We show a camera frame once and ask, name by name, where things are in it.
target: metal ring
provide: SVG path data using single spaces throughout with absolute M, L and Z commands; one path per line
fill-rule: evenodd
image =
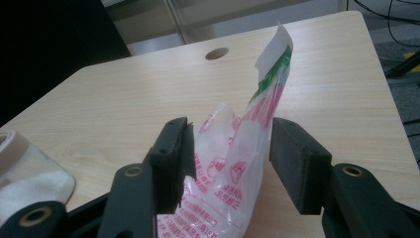
M 49 206 L 43 206 L 26 213 L 19 220 L 19 225 L 23 227 L 31 227 L 47 220 L 53 214 Z
M 126 169 L 126 171 L 124 172 L 124 175 L 126 177 L 136 177 L 138 175 L 141 175 L 142 172 L 143 172 L 142 167 L 134 166 L 134 167 L 129 167 L 128 169 Z
M 343 172 L 351 177 L 356 178 L 361 177 L 364 174 L 364 172 L 361 169 L 356 167 L 344 167 Z

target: cable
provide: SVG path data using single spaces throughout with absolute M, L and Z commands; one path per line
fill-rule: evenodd
M 379 16 L 381 18 L 384 19 L 389 19 L 389 20 L 393 20 L 393 21 L 399 21 L 399 22 L 405 22 L 405 23 L 410 23 L 410 24 L 414 24 L 414 25 L 420 25 L 420 21 L 418 20 L 413 20 L 413 19 L 406 19 L 406 18 L 397 18 L 397 17 L 391 17 L 391 16 L 387 16 L 387 15 L 383 15 L 380 13 L 376 13 L 374 12 L 371 8 L 369 8 L 368 6 L 366 6 L 365 4 L 361 3 L 359 0 L 354 0 L 355 3 L 357 3 L 359 6 L 361 6 L 362 8 L 364 8 L 365 10 L 367 10 L 368 12 L 371 12 L 373 14 L 375 14 L 376 16 Z
M 417 134 L 411 134 L 411 135 L 408 135 L 407 137 L 415 137 L 415 136 L 420 136 L 420 133 L 417 133 Z
M 420 45 L 408 45 L 408 44 L 404 44 L 402 42 L 399 42 L 398 40 L 395 39 L 395 37 L 393 36 L 392 32 L 391 32 L 391 27 L 390 27 L 390 15 L 391 15 L 391 8 L 392 8 L 392 3 L 393 0 L 391 0 L 391 2 L 389 3 L 389 8 L 388 8 L 388 18 L 387 18 L 387 23 L 388 23 L 388 32 L 389 35 L 392 37 L 393 40 L 395 40 L 398 44 L 404 46 L 404 47 L 412 47 L 412 48 L 417 48 L 420 47 Z
M 401 3 L 407 3 L 407 4 L 413 4 L 413 5 L 420 5 L 420 2 L 408 2 L 408 1 L 402 1 L 402 0 L 396 0 L 397 2 Z

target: table hole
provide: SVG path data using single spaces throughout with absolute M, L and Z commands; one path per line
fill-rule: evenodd
M 207 60 L 216 60 L 218 58 L 223 57 L 225 54 L 228 53 L 228 51 L 229 51 L 229 49 L 227 49 L 227 48 L 218 48 L 216 50 L 213 50 L 213 51 L 209 52 L 206 55 L 206 59 Z

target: printed logo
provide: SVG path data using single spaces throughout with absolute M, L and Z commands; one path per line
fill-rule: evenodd
M 236 164 L 231 166 L 231 177 L 232 177 L 232 181 L 235 184 L 238 184 L 246 168 L 247 168 L 247 162 L 245 161 L 237 162 Z
M 214 178 L 226 165 L 226 159 L 216 157 L 213 161 L 210 162 L 209 167 L 207 168 L 207 175 L 210 178 Z

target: black chair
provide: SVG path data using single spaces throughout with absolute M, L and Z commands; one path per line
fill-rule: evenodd
M 0 12 L 0 126 L 82 67 L 131 56 L 100 0 L 11 0 Z

